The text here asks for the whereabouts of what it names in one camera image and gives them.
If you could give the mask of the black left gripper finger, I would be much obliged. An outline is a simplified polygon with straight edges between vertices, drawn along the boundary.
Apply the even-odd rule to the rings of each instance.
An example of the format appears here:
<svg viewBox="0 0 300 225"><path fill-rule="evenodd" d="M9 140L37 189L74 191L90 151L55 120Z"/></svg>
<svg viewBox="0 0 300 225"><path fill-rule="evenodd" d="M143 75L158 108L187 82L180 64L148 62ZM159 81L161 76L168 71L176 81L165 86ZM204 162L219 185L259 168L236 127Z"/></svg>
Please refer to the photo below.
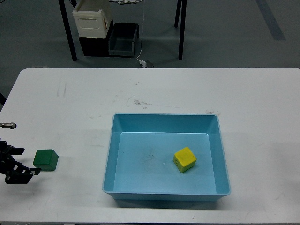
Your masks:
<svg viewBox="0 0 300 225"><path fill-rule="evenodd" d="M1 162L13 162L15 161L13 155L22 155L24 148L17 148L9 145L6 141L0 142L0 161Z"/></svg>
<svg viewBox="0 0 300 225"><path fill-rule="evenodd" d="M31 178L39 175L41 168L29 168L16 161L12 156L0 160L0 173L4 174L6 184L28 184Z"/></svg>

